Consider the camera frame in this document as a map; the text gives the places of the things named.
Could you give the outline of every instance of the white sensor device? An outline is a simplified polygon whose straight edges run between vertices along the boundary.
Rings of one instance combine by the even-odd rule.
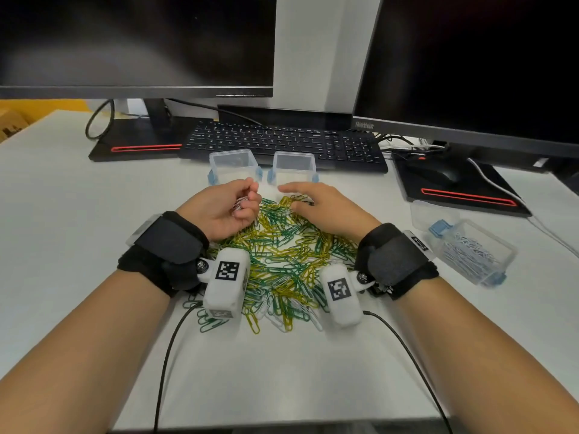
[[[320,269],[320,282],[328,300],[329,313],[338,326],[346,328],[362,321],[362,307],[356,293],[375,282],[368,282],[362,272],[349,272],[342,263]]]
[[[210,317],[241,315],[250,265],[250,254],[239,248],[223,248],[215,260],[199,259],[198,278],[207,283],[203,307]]]

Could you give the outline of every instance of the cardboard box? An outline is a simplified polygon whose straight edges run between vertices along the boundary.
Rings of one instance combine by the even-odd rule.
[[[0,143],[27,126],[28,123],[16,111],[0,109]]]

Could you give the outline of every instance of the person's left hand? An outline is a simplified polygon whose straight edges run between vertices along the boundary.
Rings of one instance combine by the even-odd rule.
[[[197,226],[210,241],[226,239],[256,219],[261,203],[258,187],[252,178],[211,186],[192,196],[176,212]],[[244,196],[249,199],[242,201],[242,209],[232,213],[237,199]]]

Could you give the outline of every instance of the person's right hand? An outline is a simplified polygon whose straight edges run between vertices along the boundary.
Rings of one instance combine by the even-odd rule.
[[[381,224],[335,187],[327,184],[295,182],[283,184],[278,189],[283,193],[308,195],[314,205],[295,201],[291,209],[326,233],[344,236],[358,243]]]

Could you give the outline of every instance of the hand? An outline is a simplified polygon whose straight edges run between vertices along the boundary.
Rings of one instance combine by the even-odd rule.
[[[226,239],[256,219],[261,203],[258,187],[252,178],[211,186],[192,196],[176,211],[205,233],[210,241]],[[242,201],[242,209],[232,213],[237,199],[244,196],[249,199]]]
[[[291,209],[326,233],[344,236],[358,243],[380,225],[378,219],[327,184],[288,183],[278,189],[283,193],[308,195],[314,205],[296,201]]]

